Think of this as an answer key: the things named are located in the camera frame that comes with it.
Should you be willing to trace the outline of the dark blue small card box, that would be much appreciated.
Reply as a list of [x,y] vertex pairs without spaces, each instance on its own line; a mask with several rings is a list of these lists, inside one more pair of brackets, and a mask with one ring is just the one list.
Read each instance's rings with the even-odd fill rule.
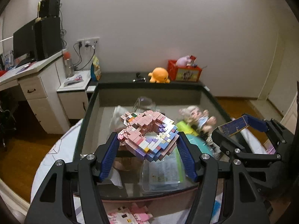
[[234,119],[226,124],[220,125],[218,129],[227,136],[233,136],[248,127],[248,117],[246,115]]

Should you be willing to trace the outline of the small blonde doll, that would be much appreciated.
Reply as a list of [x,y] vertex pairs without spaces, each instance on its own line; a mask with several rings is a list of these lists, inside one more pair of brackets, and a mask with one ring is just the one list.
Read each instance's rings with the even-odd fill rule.
[[213,127],[216,125],[216,118],[209,116],[209,111],[201,111],[198,106],[189,106],[179,110],[183,121],[195,130],[202,140],[205,140],[209,145],[211,144],[211,133]]

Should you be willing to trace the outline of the yellow highlighter marker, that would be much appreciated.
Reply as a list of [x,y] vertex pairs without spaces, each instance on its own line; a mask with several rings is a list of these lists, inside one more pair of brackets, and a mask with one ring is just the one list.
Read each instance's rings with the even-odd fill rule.
[[184,132],[186,135],[198,136],[199,134],[183,120],[176,124],[177,130]]

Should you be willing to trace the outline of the clear plastic labelled box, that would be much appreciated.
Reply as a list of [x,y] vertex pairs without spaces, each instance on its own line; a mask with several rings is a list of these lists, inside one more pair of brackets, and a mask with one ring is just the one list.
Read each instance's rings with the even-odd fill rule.
[[182,190],[189,186],[177,149],[163,160],[145,161],[141,168],[139,184],[142,192],[163,193]]

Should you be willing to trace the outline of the pink block donut model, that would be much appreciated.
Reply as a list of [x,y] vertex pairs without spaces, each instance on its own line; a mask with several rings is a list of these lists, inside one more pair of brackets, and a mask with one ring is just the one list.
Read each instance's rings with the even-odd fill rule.
[[177,126],[160,112],[125,112],[120,121],[125,126],[118,133],[120,145],[141,160],[161,161],[176,147],[179,138]]

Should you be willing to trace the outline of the clear glass bottle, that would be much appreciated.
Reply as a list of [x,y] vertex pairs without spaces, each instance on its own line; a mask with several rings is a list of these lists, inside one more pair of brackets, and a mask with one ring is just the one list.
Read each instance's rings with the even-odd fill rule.
[[160,112],[160,109],[152,99],[143,96],[137,98],[133,106],[133,112],[141,113],[147,110]]

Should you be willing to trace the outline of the teal oval case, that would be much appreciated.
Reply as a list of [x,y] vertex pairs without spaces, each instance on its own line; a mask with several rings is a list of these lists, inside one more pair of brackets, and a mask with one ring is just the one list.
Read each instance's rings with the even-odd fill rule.
[[200,137],[190,135],[190,134],[187,134],[186,137],[189,140],[189,142],[191,144],[197,146],[202,153],[206,153],[206,154],[209,154],[211,156],[213,155],[212,148],[210,148],[209,145],[207,145],[207,143],[204,140],[202,140]]

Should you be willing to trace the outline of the pink box black rim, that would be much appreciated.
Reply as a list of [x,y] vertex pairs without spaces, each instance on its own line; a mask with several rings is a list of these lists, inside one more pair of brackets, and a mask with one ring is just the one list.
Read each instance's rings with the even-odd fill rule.
[[99,83],[91,96],[74,154],[74,160],[78,162],[78,180],[73,181],[73,185],[85,217],[130,202],[146,204],[156,221],[170,218],[176,222],[189,212],[197,185],[187,181],[186,188],[143,194],[139,185],[142,161],[125,148],[120,148],[116,154],[131,162],[128,171],[120,172],[123,186],[117,187],[111,181],[99,181],[95,151],[105,150],[108,139],[117,136],[110,126],[112,111],[116,106],[132,109],[140,96],[152,99],[161,112],[171,119],[177,119],[179,109],[188,105],[209,110],[219,123],[230,119],[201,83]]

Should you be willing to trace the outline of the white pink block cat figure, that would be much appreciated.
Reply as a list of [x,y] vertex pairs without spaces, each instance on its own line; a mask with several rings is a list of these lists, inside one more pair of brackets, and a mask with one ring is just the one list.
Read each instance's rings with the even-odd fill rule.
[[136,203],[114,209],[107,216],[110,223],[114,224],[147,224],[153,218],[146,206],[139,207]]

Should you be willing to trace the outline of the red toy crate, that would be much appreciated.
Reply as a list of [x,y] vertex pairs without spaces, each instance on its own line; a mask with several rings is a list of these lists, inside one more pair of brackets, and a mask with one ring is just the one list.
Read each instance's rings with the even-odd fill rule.
[[199,81],[202,69],[200,67],[179,67],[175,60],[168,60],[167,65],[168,78],[171,81],[197,83]]

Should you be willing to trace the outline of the pink plush toy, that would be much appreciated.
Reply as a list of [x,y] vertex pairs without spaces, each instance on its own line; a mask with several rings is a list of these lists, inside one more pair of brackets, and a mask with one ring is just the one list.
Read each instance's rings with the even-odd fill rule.
[[176,61],[175,65],[177,67],[188,67],[188,66],[194,67],[196,58],[197,57],[195,57],[193,55],[187,55],[187,56],[179,58]]

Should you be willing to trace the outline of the white bedside cabinet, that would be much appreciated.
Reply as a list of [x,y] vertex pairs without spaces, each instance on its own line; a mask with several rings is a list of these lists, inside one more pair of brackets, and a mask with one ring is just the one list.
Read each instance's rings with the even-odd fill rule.
[[85,117],[89,100],[96,84],[91,80],[90,71],[76,71],[57,90],[60,102],[69,120]]

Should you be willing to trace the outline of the orange plush octopus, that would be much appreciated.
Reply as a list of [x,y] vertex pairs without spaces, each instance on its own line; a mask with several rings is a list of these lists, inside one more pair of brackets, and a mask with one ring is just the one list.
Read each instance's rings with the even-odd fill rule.
[[148,74],[150,77],[150,83],[169,83],[168,72],[162,67],[155,68],[152,72]]

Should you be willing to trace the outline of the white desk with drawers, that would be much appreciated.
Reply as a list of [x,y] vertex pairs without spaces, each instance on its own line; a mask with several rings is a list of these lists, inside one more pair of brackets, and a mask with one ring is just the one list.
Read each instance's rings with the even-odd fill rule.
[[20,86],[27,103],[46,133],[64,134],[70,122],[57,90],[64,79],[62,52],[9,70],[1,76],[1,91]]

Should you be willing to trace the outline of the blue yellow snack bag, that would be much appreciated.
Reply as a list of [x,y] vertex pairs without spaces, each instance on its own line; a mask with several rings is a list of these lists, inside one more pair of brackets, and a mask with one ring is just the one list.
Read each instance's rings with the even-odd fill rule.
[[99,81],[99,79],[101,78],[101,68],[100,68],[99,59],[95,55],[92,58],[90,74],[91,74],[91,79],[93,81]]

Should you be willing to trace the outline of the bottle with orange cap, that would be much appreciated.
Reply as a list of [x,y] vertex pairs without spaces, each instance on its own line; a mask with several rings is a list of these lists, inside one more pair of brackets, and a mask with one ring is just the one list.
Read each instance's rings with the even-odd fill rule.
[[74,76],[74,66],[72,63],[70,52],[63,53],[63,62],[64,62],[64,72],[65,77],[69,78]]

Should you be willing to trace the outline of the black computer monitor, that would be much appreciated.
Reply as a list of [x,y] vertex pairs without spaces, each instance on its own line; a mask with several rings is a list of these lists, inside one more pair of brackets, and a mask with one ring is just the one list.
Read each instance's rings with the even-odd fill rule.
[[34,24],[35,19],[26,23],[13,34],[13,56],[14,59],[27,55],[34,58]]

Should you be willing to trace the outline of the white wall power outlet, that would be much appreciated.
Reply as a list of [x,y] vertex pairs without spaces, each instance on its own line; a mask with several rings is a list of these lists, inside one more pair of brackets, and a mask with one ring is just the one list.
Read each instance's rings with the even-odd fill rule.
[[90,46],[96,47],[98,42],[99,38],[86,38],[78,40],[78,43],[84,48],[88,48]]

